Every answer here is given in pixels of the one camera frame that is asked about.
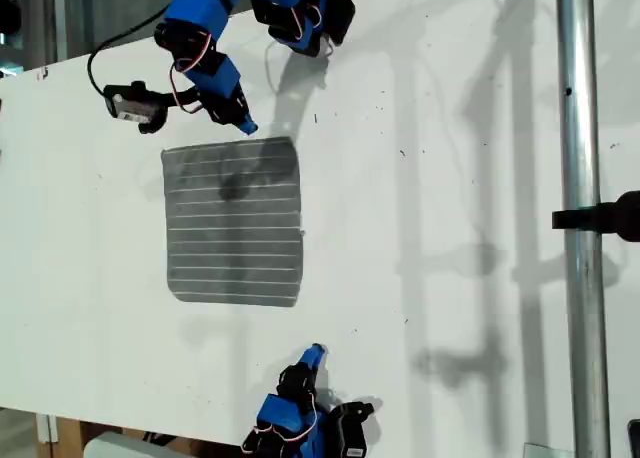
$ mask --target black cable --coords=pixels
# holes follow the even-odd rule
[[[110,44],[112,44],[112,43],[114,43],[114,42],[116,42],[118,40],[121,40],[122,38],[126,38],[127,36],[134,34],[136,31],[141,30],[145,26],[153,23],[155,20],[160,18],[164,14],[165,11],[167,11],[167,8],[169,8],[169,5],[165,6],[160,11],[158,11],[156,14],[154,14],[153,16],[147,18],[146,20],[144,20],[139,25],[136,25],[133,28],[129,28],[124,33],[120,33],[119,35],[116,35],[113,38],[109,38],[107,41],[104,41],[103,43],[98,45],[98,47],[93,51],[93,53],[91,53],[91,56],[89,56],[89,61],[87,61],[87,74],[89,75],[89,81],[91,81],[91,84],[93,85],[93,87],[96,89],[96,91],[98,92],[98,94],[100,96],[104,97],[104,92],[96,84],[96,80],[93,78],[93,71],[91,70],[91,65],[93,64],[93,60],[98,55],[98,53],[100,53],[103,49],[105,49]]]

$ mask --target cable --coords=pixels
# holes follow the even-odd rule
[[[313,430],[316,426],[316,424],[318,423],[318,412],[316,411],[316,399],[313,396],[313,393],[309,393],[309,396],[311,396],[311,408],[313,408],[313,423],[311,424],[311,426],[309,427],[309,429],[303,433],[300,433],[298,436],[296,436],[295,438],[285,438],[284,436],[282,436],[280,433],[278,433],[275,429],[273,430],[273,432],[278,435],[280,438],[282,438],[282,441],[284,441],[285,443],[294,443],[296,441],[300,441],[302,438],[304,438],[305,436],[307,436],[309,433],[311,433],[311,430]]]
[[[104,97],[104,92],[96,84],[96,80],[93,78],[93,71],[91,69],[91,67],[93,65],[93,60],[96,58],[98,53],[100,53],[103,49],[105,49],[110,44],[112,44],[112,43],[114,43],[114,42],[116,42],[118,40],[121,40],[122,38],[126,38],[127,36],[132,35],[136,31],[141,30],[145,26],[151,24],[152,22],[154,22],[155,20],[160,18],[164,14],[164,12],[167,11],[168,8],[169,8],[169,5],[163,7],[160,11],[155,13],[153,16],[150,16],[149,18],[144,20],[142,23],[140,23],[140,24],[138,24],[138,25],[136,25],[136,26],[134,26],[132,28],[129,28],[127,31],[125,31],[123,33],[120,33],[119,35],[116,35],[113,38],[109,38],[108,40],[102,42],[93,51],[93,53],[91,53],[91,56],[89,56],[89,61],[87,61],[87,74],[89,75],[89,81],[91,81],[91,84],[93,85],[93,87],[95,88],[95,90],[98,92],[98,94],[100,96]]]
[[[298,36],[296,36],[296,41],[298,41],[302,38],[302,35],[304,35],[304,32],[302,31],[302,25],[300,24],[298,15],[296,15],[296,10],[293,7],[291,7],[291,13],[293,13],[293,19],[296,20],[296,25],[298,25],[298,31],[300,33]]]
[[[178,70],[180,73],[186,73],[187,71],[193,70],[196,66],[198,66],[198,63],[202,61],[202,58],[204,58],[204,55],[207,54],[207,51],[209,51],[210,44],[211,44],[211,33],[209,33],[209,36],[207,37],[207,41],[204,44],[204,47],[202,48],[202,51],[200,52],[200,54],[196,57],[196,59],[193,60],[193,62],[186,68],[183,68],[182,70],[178,70],[176,68],[176,70]]]
[[[313,25],[314,28],[319,27],[322,24],[322,13],[320,13],[320,8],[318,8],[315,5],[311,5],[311,8],[313,8],[314,10],[316,10],[316,13],[318,13],[318,23],[316,23],[315,25]]]
[[[190,115],[193,115],[202,109],[202,105],[196,106],[193,110],[187,110],[182,105],[182,103],[180,103],[180,100],[178,99],[178,90],[176,90],[176,83],[175,81],[173,81],[173,70],[175,69],[176,69],[176,62],[174,61],[173,64],[171,65],[171,68],[169,68],[169,81],[171,82],[171,93],[173,93],[173,99],[175,100],[176,105],[178,105],[182,111],[184,111],[185,113],[189,113]]]
[[[311,431],[316,427],[316,425],[318,424],[318,411],[316,410],[316,399],[313,396],[313,393],[309,393],[309,396],[311,397],[311,408],[313,408],[313,423],[311,423],[311,426],[304,432],[300,433],[298,436],[293,437],[293,438],[285,438],[284,436],[282,436],[274,427],[273,425],[269,426],[269,428],[264,428],[264,429],[260,429],[257,426],[253,427],[253,433],[255,434],[260,434],[260,433],[267,433],[270,431],[273,431],[276,435],[278,435],[280,437],[280,439],[282,439],[282,441],[284,441],[285,443],[295,443],[296,441],[300,441],[301,439],[303,439],[304,437],[306,437],[309,433],[311,433]],[[260,441],[258,440],[258,445],[256,446],[256,450],[260,448]],[[244,453],[245,455],[252,455],[255,453],[255,451],[251,451],[251,450],[247,450],[244,447],[244,442],[240,445],[240,451],[242,451],[242,453]]]

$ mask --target black mount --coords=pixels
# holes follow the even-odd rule
[[[640,243],[640,191],[629,191],[615,203],[600,203],[580,210],[553,213],[554,230],[617,233],[620,238]]]

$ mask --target white wire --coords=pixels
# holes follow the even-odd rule
[[[317,28],[322,24],[322,13],[320,13],[320,8],[318,8],[316,5],[311,5],[311,8],[316,10],[316,13],[318,13],[318,23],[313,25],[314,28]]]
[[[309,427],[309,429],[307,431],[305,431],[304,433],[300,433],[298,436],[296,436],[295,438],[285,438],[284,436],[282,436],[280,433],[278,433],[275,429],[273,430],[273,432],[278,435],[280,438],[282,438],[282,441],[284,441],[285,443],[293,443],[295,441],[299,441],[302,438],[304,438],[305,436],[307,436],[309,433],[311,433],[311,431],[316,427],[316,425],[318,424],[318,412],[316,411],[316,399],[313,396],[313,393],[309,393],[309,396],[311,396],[311,408],[313,408],[313,423],[311,424],[311,426]]]
[[[285,443],[294,443],[296,441],[300,441],[302,438],[304,438],[305,436],[307,436],[309,433],[311,433],[311,431],[316,427],[316,425],[318,424],[318,411],[316,410],[316,399],[313,396],[313,393],[309,393],[309,396],[311,397],[311,408],[313,409],[313,423],[311,424],[311,426],[309,427],[309,429],[307,429],[306,431],[304,431],[303,433],[300,433],[298,436],[293,437],[293,438],[285,438],[284,436],[282,436],[274,427],[273,425],[271,425],[269,428],[263,428],[260,429],[257,426],[253,427],[253,433],[256,434],[260,434],[260,433],[268,433],[270,431],[273,431],[276,435],[278,435],[280,437],[280,439],[282,439],[282,441],[284,441]],[[245,455],[252,455],[253,453],[255,453],[255,451],[251,451],[251,450],[247,450],[244,447],[244,442],[242,442],[242,444],[240,445],[240,450],[242,451],[242,453],[244,453]]]
[[[293,19],[296,20],[296,25],[298,25],[298,36],[296,36],[296,41],[300,40],[300,38],[302,38],[302,35],[304,34],[304,32],[302,31],[302,25],[300,24],[300,20],[298,19],[298,15],[296,15],[296,10],[293,9],[293,7],[291,7],[291,13],[293,13]]]
[[[196,66],[198,66],[198,63],[200,63],[202,61],[202,58],[204,58],[204,55],[207,54],[207,51],[209,50],[209,45],[210,44],[211,44],[211,33],[209,33],[209,36],[207,36],[207,41],[205,42],[204,46],[202,47],[202,51],[196,57],[196,59],[193,60],[193,62],[189,66],[187,66],[186,68],[183,68],[182,70],[178,70],[178,71],[180,71],[180,73],[186,73],[187,71],[191,71]]]

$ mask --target floor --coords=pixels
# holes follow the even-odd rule
[[[36,458],[36,425],[32,413],[0,411],[0,456]]]

